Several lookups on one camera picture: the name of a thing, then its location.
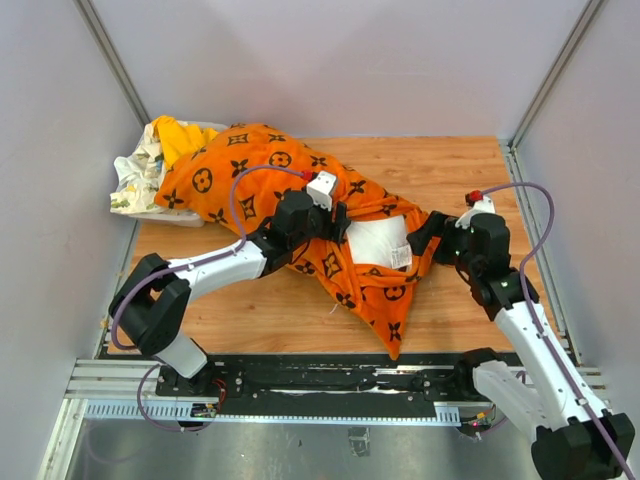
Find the orange towel with brown pattern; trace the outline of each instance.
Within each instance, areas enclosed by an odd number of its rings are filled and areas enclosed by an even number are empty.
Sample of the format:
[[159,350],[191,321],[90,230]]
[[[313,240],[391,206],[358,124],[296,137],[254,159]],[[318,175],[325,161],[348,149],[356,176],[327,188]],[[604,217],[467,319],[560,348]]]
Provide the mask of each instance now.
[[[413,232],[427,218],[418,206],[388,193],[333,156],[261,124],[233,125],[205,148],[180,158],[167,172],[155,201],[167,208],[190,208],[204,220],[238,233],[229,213],[231,185],[243,171],[265,164],[332,173],[339,182],[334,201],[347,205],[353,221],[404,215],[407,231]],[[274,170],[257,170],[243,177],[235,198],[246,231],[255,230],[265,217],[273,215],[287,190],[302,190],[306,183],[302,178]],[[434,239],[423,256],[413,257],[411,271],[402,272],[378,265],[355,265],[348,242],[338,245],[313,239],[306,251],[301,247],[294,253],[297,260],[290,268],[316,277],[337,303],[371,327],[395,360],[400,354],[416,283],[427,273],[437,242]]]

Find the gray floor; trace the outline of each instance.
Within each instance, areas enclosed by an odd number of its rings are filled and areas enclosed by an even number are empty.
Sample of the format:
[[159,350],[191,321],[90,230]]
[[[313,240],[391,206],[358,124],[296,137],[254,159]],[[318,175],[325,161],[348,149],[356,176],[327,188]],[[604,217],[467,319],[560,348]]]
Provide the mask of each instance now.
[[105,420],[90,424],[88,439],[86,430],[68,480],[539,480],[525,438],[510,424],[482,442],[449,427],[371,427],[361,457],[346,426],[219,423],[179,434]]

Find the wooden floor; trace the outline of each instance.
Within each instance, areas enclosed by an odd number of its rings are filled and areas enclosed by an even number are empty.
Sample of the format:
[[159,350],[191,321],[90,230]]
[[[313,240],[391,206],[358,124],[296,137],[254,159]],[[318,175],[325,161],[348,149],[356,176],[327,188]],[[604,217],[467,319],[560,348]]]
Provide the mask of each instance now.
[[[491,137],[304,141],[427,211],[459,215],[467,209],[465,193],[509,181],[498,142]],[[498,192],[493,199],[511,229],[511,253],[517,265],[530,247],[514,193]],[[219,225],[191,229],[147,224],[141,227],[133,265],[151,252],[166,259],[188,257],[234,240]],[[533,262],[527,273],[551,315]],[[183,331],[208,352],[217,353],[385,351],[367,325],[343,308],[334,311],[334,305],[316,280],[282,269],[201,297],[187,309]],[[402,351],[451,352],[486,346],[512,350],[456,272],[434,266],[416,292]],[[109,351],[117,350],[111,346]]]

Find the white tag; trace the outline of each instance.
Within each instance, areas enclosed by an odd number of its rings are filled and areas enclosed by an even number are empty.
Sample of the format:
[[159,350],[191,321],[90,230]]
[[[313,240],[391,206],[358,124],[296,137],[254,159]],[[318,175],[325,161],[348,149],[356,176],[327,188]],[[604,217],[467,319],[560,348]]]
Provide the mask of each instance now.
[[402,267],[410,267],[411,260],[411,245],[408,243],[391,250],[391,268],[394,270]]

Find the white wall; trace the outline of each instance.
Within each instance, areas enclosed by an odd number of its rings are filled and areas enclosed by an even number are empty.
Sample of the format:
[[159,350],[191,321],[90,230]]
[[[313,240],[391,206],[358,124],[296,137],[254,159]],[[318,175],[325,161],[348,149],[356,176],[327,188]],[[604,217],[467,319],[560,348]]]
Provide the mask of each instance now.
[[94,0],[152,116],[509,137],[585,0]]
[[0,7],[0,478],[29,479],[132,231],[108,193],[140,127],[73,2]]
[[[557,203],[549,249],[577,346],[637,429],[639,24],[638,2],[606,4],[520,147],[526,178]],[[633,454],[640,468],[638,439]]]

